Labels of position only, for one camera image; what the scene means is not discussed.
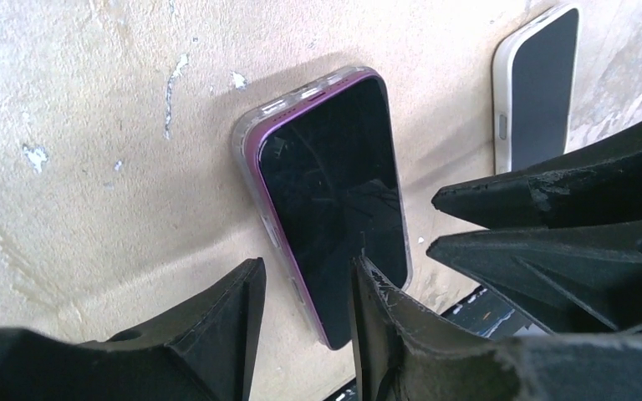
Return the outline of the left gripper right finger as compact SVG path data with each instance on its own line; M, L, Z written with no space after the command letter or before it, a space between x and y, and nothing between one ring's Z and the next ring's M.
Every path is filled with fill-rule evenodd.
M642 400L642 334L477 336L351 261L362 400Z

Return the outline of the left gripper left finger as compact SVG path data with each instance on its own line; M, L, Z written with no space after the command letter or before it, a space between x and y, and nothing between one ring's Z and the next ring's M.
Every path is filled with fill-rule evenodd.
M0 400L246 400L265 295L256 258L103 342L0 328Z

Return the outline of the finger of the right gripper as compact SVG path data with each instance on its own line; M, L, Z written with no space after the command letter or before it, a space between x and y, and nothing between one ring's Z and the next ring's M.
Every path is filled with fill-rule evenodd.
M444 186L432 204L487 229L642 220L642 121L522 170Z
M642 220L441 236L427 255L551 333L642 332Z

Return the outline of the beige cased smartphone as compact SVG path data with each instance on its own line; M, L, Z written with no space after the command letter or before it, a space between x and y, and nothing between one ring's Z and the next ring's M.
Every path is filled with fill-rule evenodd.
M562 3L497 47L492 60L496 174L564 154L579 31L579 5Z

